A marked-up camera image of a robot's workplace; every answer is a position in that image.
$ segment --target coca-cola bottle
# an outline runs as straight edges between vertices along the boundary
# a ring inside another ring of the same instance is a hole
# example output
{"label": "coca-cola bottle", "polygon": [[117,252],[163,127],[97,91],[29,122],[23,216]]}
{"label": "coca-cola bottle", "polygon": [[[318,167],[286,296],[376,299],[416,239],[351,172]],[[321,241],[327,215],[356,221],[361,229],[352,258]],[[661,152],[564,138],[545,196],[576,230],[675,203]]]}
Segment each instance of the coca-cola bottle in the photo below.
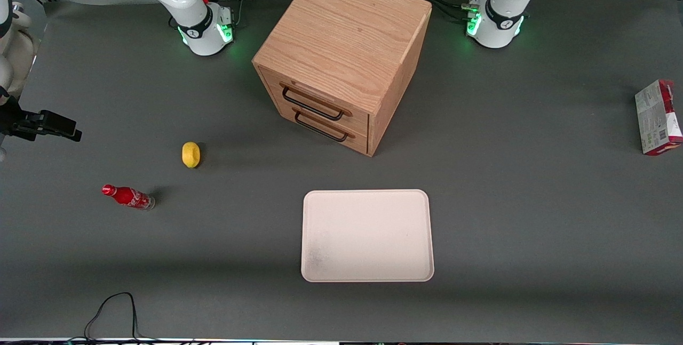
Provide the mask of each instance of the coca-cola bottle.
{"label": "coca-cola bottle", "polygon": [[129,187],[115,187],[114,185],[104,185],[102,194],[108,195],[123,206],[134,207],[141,211],[149,211],[154,207],[154,197]]}

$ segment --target lemon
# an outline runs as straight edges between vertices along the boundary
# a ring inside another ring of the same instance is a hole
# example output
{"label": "lemon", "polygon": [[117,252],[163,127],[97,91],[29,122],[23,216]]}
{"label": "lemon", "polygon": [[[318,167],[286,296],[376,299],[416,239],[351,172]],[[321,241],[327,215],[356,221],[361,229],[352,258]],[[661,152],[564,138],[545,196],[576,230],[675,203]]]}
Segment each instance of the lemon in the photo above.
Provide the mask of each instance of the lemon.
{"label": "lemon", "polygon": [[182,146],[182,163],[186,167],[196,167],[200,164],[200,146],[192,141]]}

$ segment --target drawer handle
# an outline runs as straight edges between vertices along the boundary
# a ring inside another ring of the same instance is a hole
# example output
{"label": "drawer handle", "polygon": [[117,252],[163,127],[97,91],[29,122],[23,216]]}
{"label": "drawer handle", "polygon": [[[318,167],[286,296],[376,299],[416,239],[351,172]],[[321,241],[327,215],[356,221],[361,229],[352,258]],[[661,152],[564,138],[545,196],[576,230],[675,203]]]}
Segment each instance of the drawer handle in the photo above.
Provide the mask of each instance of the drawer handle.
{"label": "drawer handle", "polygon": [[300,102],[298,100],[295,100],[291,97],[288,97],[287,92],[290,90],[289,87],[285,86],[285,89],[282,90],[282,96],[285,98],[285,100],[292,102],[292,104],[298,105],[302,107],[303,109],[306,109],[307,111],[312,111],[313,113],[317,114],[318,116],[325,117],[326,119],[329,119],[330,121],[339,121],[340,118],[344,115],[344,111],[339,111],[339,114],[336,116],[332,116],[329,114],[326,114],[325,112],[321,112],[313,107],[310,107],[303,102]]}
{"label": "drawer handle", "polygon": [[318,128],[315,128],[315,126],[306,124],[305,122],[301,121],[300,119],[298,119],[298,116],[300,116],[300,115],[301,115],[301,112],[297,112],[297,114],[295,115],[295,121],[297,122],[297,124],[303,126],[306,129],[310,129],[311,131],[314,131],[315,133],[322,134],[326,138],[332,139],[332,140],[337,141],[337,142],[344,142],[344,141],[346,141],[346,138],[348,138],[348,133],[344,133],[344,136],[342,136],[341,138],[335,138],[335,136],[332,136],[332,134],[324,132]]}

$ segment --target gray table surface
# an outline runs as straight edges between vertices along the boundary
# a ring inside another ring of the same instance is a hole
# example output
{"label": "gray table surface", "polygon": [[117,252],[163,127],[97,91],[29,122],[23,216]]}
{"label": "gray table surface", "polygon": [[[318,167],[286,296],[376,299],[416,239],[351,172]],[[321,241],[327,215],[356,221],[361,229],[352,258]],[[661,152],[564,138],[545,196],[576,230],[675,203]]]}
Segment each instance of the gray table surface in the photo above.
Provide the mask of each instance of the gray table surface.
{"label": "gray table surface", "polygon": [[[22,104],[83,141],[3,144],[0,335],[79,335],[130,291],[156,337],[683,342],[683,149],[642,155],[633,100],[683,85],[676,0],[533,0],[502,50],[434,11],[374,158],[275,111],[250,60],[287,4],[246,3],[209,58],[161,5],[49,7]],[[120,207],[108,182],[158,206]],[[434,277],[306,282],[304,195],[385,188],[429,194]],[[125,299],[93,328],[129,332]]]}

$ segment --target wooden cabinet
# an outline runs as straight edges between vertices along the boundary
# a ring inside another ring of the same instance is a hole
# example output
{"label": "wooden cabinet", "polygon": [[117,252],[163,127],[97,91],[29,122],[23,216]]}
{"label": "wooden cabinet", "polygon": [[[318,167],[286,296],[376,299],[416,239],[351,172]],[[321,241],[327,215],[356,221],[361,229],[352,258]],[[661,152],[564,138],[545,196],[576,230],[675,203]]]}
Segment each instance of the wooden cabinet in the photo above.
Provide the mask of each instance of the wooden cabinet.
{"label": "wooden cabinet", "polygon": [[372,156],[431,12],[424,0],[293,0],[252,63],[281,116]]}

